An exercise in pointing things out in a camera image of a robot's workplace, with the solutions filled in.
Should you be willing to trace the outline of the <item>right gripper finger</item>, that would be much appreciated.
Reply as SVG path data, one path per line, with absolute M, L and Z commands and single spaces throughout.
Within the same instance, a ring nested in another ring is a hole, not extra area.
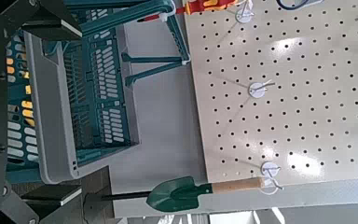
M 22 29 L 49 41 L 82 38 L 81 28 L 62 0 L 36 0 L 38 10 Z
M 21 198 L 40 219 L 68 219 L 81 204 L 79 185 L 44 185 Z

